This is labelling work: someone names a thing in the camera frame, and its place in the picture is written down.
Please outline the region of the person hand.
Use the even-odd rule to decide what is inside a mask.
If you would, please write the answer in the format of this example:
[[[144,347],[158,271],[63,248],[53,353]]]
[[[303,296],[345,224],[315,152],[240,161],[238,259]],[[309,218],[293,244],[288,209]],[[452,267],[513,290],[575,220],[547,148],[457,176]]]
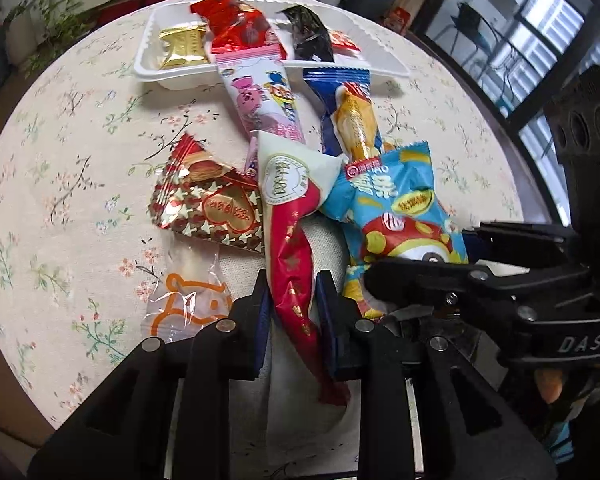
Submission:
[[[534,379],[541,398],[547,404],[555,403],[564,388],[564,372],[557,368],[540,368],[534,372]]]

